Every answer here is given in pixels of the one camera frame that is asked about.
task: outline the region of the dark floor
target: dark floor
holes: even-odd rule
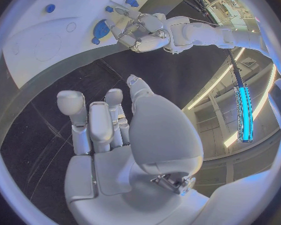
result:
[[[167,17],[206,20],[182,2]],[[130,74],[143,78],[159,95],[183,108],[210,80],[226,59],[215,46],[195,46],[180,54],[162,49],[130,50],[97,60],[57,80],[36,96],[15,119],[1,147],[3,159],[24,194],[61,225],[76,224],[64,196],[64,179],[74,155],[71,123],[57,107],[61,90],[81,91],[89,105],[102,101],[111,88],[123,90],[123,109],[131,120],[131,101],[125,81]]]

